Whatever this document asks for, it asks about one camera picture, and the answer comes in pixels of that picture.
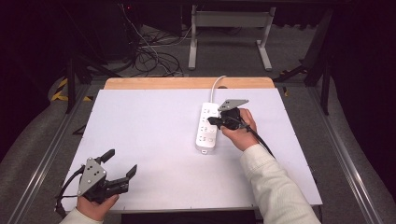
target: metal bracket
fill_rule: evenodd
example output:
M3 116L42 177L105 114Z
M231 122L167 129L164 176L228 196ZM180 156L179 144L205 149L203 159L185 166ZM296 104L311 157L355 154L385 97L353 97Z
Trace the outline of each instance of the metal bracket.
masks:
M248 100L226 100L224 101L224 103L219 107L219 111L227 111L227 110L231 110L234 109L240 105L244 105L245 103L247 103Z
M78 186L78 196L83 195L101 179L106 178L106 170L93 158L87 159L84 174Z

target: human hand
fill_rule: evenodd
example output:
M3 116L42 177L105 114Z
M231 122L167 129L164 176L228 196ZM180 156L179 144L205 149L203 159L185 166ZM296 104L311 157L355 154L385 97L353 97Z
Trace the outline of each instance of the human hand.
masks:
M108 210L110 210L110 208L116 203L118 199L119 195L115 194L99 204L96 202L90 202L83 196L80 196L77 200L77 210L84 216L95 221L102 221L105 219L105 215Z
M250 111L248 109L240 108L239 112L242 120L244 120L247 125L250 125L250 128L254 132L257 132L256 122L251 116ZM248 147L259 144L259 141L253 133L248 133L247 129L230 130L221 126L221 131L225 136L229 137L233 144L241 151L245 151Z

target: sleeve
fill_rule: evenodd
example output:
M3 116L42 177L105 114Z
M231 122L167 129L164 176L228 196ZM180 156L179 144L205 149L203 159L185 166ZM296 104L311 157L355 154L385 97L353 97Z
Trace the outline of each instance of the sleeve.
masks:
M77 208L73 209L60 224L102 224L103 221L95 221L80 213Z
M297 184L262 145L246 149L240 161L265 224L320 223Z

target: white tabletop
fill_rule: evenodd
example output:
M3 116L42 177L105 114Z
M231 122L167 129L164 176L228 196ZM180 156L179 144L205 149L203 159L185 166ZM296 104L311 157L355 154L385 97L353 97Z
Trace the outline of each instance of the white tabletop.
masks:
M116 155L102 166L107 180L124 177L137 164L129 192L112 208L116 213L247 209L256 207L239 158L242 154L218 132L216 149L203 155L195 135L210 90L100 91L67 178L89 157L111 148ZM277 89L218 89L214 103L249 99L258 133L312 205L322 204L304 154ZM64 195L76 195L78 180ZM63 199L66 211L76 198Z

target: power outlet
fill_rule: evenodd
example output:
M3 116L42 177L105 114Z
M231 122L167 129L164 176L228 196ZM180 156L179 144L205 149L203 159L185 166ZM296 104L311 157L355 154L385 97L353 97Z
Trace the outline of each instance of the power outlet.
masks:
M198 123L197 137L195 139L195 147L203 154L207 154L215 149L218 129L216 125L211 125L207 119L218 116L218 104L203 103Z

